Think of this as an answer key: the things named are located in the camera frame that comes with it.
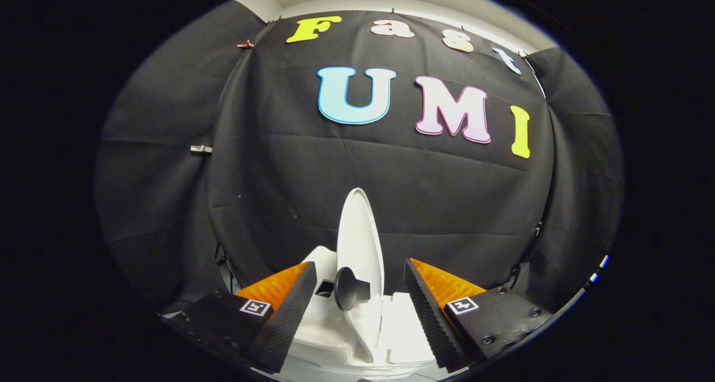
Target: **white toilet model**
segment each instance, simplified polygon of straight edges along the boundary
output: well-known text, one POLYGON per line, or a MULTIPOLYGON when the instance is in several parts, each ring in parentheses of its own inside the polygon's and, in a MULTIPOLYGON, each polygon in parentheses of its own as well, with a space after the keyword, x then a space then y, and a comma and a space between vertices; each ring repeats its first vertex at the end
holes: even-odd
POLYGON ((266 376, 296 382, 361 378, 412 382, 456 374, 437 367, 409 294, 383 294, 385 270, 378 229, 360 188, 345 200, 336 251, 319 246, 303 260, 315 263, 317 285, 283 370, 266 376), (350 274, 336 280, 338 271, 346 268, 344 272, 350 274), (350 303, 340 308, 335 294, 340 288, 350 290, 345 286, 352 280, 360 284, 362 294, 353 294, 350 303))

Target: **letter u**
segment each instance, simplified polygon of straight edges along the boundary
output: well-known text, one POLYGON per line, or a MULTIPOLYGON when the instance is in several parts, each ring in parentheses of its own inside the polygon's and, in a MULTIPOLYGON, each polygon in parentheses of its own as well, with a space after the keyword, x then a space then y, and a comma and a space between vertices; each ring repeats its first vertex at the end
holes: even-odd
POLYGON ((348 66, 329 66, 317 72, 322 80, 318 92, 317 105, 328 119, 340 124, 369 124, 384 117, 390 109, 390 80, 395 79, 395 71, 370 68, 365 75, 373 79, 373 96, 365 107, 353 107, 347 103, 347 80, 355 75, 355 69, 348 66))

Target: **black mount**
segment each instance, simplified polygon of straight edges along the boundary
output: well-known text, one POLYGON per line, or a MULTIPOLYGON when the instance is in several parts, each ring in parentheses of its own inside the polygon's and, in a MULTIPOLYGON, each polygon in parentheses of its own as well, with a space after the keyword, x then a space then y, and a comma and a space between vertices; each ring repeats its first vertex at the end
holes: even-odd
POLYGON ((335 275, 335 303, 342 311, 350 311, 356 303, 370 300, 370 283, 357 280, 355 273, 347 266, 335 275))

